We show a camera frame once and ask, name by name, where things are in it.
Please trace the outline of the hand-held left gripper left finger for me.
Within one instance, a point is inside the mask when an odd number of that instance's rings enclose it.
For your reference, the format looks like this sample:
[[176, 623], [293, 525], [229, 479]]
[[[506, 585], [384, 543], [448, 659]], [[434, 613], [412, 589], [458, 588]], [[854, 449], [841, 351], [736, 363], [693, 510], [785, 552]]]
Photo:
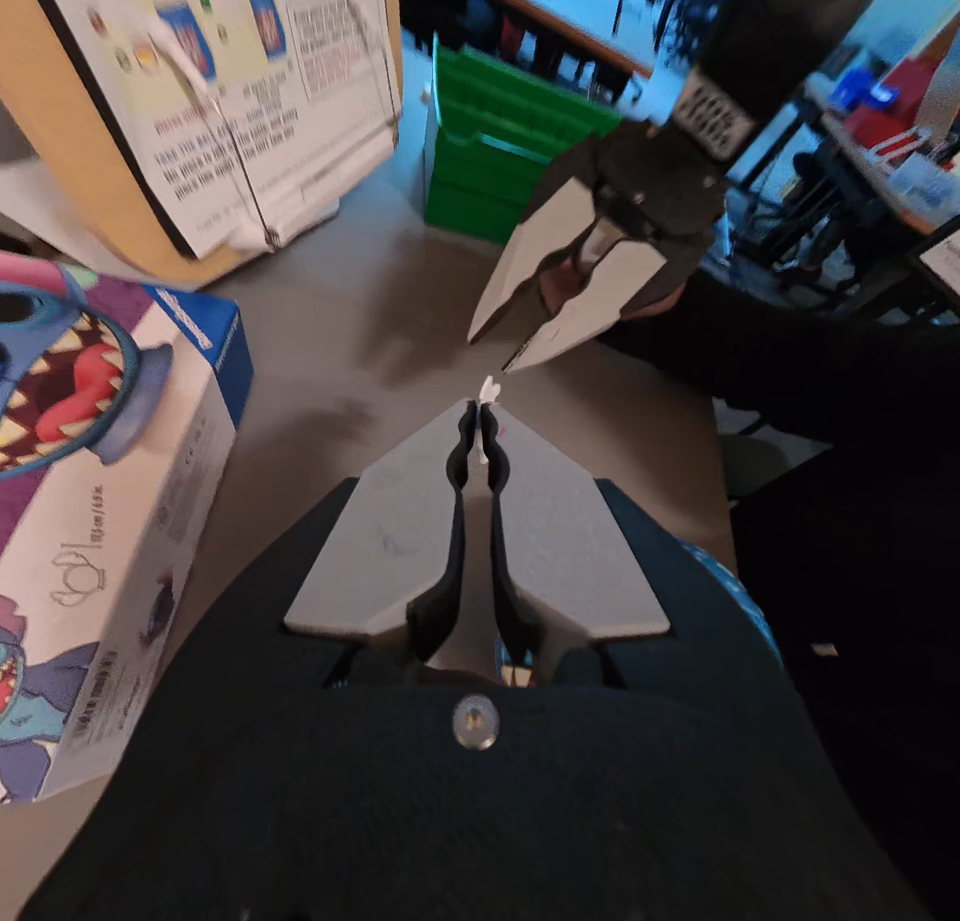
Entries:
[[330, 640], [446, 640], [459, 617], [463, 489], [477, 404], [462, 399], [359, 476], [284, 618]]

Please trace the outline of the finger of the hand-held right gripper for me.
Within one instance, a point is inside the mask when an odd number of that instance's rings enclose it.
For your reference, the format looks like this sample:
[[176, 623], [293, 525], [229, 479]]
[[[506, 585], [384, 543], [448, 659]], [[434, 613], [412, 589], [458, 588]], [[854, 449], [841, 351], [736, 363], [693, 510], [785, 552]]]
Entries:
[[561, 261], [569, 257], [596, 221], [594, 192], [583, 182], [566, 182], [518, 223], [476, 305], [467, 343], [474, 345], [484, 338], [544, 265], [556, 257]]
[[557, 309], [503, 366], [505, 374], [540, 366], [605, 333], [666, 266], [652, 245], [622, 240], [599, 259], [581, 290]]

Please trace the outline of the green plastic bin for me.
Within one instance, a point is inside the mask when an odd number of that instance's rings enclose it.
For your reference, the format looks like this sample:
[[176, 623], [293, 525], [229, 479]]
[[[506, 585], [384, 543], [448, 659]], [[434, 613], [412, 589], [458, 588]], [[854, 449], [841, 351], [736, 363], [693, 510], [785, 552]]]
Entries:
[[424, 221], [507, 243], [546, 168], [621, 115], [470, 47], [433, 39]]

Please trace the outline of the wooden sheet holder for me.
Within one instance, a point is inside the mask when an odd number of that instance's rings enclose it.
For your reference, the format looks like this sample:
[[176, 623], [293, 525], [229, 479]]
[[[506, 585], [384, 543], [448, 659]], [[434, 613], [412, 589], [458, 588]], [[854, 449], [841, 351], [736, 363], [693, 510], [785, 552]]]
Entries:
[[267, 232], [263, 248], [232, 241], [196, 259], [180, 254], [162, 231], [42, 5], [38, 0], [2, 0], [2, 107], [53, 184], [35, 189], [39, 215], [27, 214], [29, 203], [14, 200], [14, 190], [6, 187], [2, 211], [87, 267], [198, 290], [335, 218], [345, 195], [394, 154], [403, 109], [400, 0], [390, 6], [390, 38], [401, 68], [402, 108], [392, 133], [374, 138], [350, 166], [363, 177], [337, 200], [324, 194], [317, 203], [296, 207], [297, 232], [285, 241]]

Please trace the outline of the printed puzzle box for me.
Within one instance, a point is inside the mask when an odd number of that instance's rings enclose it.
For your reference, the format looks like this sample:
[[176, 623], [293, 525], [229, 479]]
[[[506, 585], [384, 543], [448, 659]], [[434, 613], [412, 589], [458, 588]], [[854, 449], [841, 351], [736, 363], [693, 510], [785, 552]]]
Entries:
[[116, 769], [254, 374], [234, 302], [2, 253], [3, 805]]

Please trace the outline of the person's right hand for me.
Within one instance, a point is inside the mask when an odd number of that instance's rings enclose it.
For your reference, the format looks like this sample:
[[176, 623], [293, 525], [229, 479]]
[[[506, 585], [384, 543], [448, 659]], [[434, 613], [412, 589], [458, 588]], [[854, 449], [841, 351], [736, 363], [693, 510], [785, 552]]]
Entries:
[[621, 320], [625, 322], [642, 320], [647, 318], [656, 317], [658, 315], [664, 315], [671, 310], [673, 310], [677, 304], [680, 302], [683, 297], [687, 284], [684, 282], [680, 284], [676, 289], [671, 291], [669, 295], [665, 295], [662, 298], [658, 299], [655, 302], [647, 303], [640, 307], [639, 309], [629, 313], [623, 314]]

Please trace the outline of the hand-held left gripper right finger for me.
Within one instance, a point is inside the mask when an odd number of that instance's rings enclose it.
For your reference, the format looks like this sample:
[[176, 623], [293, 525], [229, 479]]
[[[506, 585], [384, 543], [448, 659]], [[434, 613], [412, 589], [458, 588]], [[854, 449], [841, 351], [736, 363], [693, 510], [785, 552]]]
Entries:
[[481, 404], [480, 429], [503, 641], [668, 633], [668, 617], [594, 477], [500, 404]]

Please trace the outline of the blue puzzle ball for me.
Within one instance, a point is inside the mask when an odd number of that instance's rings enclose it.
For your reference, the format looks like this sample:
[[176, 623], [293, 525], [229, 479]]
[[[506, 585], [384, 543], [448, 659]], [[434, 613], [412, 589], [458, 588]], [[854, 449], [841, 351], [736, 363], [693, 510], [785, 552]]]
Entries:
[[736, 602], [739, 608], [750, 619], [757, 632], [763, 637], [767, 647], [773, 652], [777, 662], [783, 668], [785, 666], [783, 655], [777, 645], [770, 625], [762, 609], [753, 601], [739, 578], [716, 559], [714, 555], [711, 555], [698, 545], [680, 538], [676, 538], [676, 541], [724, 588], [728, 596]]

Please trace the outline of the small curved puzzle piece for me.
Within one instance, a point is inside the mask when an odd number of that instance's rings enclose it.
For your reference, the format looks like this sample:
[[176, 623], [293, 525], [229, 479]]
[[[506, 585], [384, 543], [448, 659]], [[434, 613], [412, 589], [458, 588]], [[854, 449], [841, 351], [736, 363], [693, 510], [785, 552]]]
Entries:
[[490, 406], [498, 402], [501, 391], [501, 384], [496, 381], [493, 375], [487, 375], [478, 394], [476, 419], [475, 419], [475, 440], [477, 447], [477, 457], [481, 465], [489, 465], [489, 457], [486, 451], [486, 441], [484, 434], [483, 414]]

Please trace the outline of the person's right forearm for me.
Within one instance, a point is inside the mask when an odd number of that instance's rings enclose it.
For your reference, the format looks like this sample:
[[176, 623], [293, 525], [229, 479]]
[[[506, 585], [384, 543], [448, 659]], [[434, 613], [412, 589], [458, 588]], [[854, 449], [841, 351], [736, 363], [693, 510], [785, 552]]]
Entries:
[[697, 271], [677, 303], [598, 340], [789, 435], [958, 450], [957, 327], [803, 313]]

